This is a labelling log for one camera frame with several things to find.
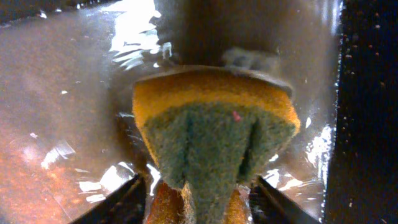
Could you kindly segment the green yellow sponge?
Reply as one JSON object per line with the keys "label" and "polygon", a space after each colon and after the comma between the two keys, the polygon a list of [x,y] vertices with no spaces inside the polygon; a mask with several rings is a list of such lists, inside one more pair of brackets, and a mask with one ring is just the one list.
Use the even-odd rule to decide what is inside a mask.
{"label": "green yellow sponge", "polygon": [[132,108],[164,182],[181,191],[193,223],[226,223],[238,185],[252,181],[300,131],[286,90],[227,71],[139,81]]}

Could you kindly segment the black water tray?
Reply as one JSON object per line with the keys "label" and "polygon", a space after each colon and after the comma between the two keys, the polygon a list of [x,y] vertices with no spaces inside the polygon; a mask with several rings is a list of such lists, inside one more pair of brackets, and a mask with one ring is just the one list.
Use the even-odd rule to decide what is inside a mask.
{"label": "black water tray", "polygon": [[143,223],[186,221],[134,85],[198,70],[286,90],[300,131],[261,176],[320,223],[397,222],[396,1],[2,1],[1,222],[71,223],[135,175]]}

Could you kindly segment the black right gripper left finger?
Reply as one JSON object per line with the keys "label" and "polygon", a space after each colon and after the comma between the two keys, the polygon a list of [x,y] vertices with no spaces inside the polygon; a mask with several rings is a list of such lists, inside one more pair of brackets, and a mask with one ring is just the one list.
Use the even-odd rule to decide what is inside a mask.
{"label": "black right gripper left finger", "polygon": [[142,224],[145,205],[146,183],[135,175],[70,224]]}

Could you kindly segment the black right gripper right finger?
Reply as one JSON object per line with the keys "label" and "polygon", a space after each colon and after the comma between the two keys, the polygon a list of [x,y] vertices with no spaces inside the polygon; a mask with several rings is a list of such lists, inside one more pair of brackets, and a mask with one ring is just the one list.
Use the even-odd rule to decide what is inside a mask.
{"label": "black right gripper right finger", "polygon": [[249,207],[255,224],[320,224],[259,175],[252,183]]}

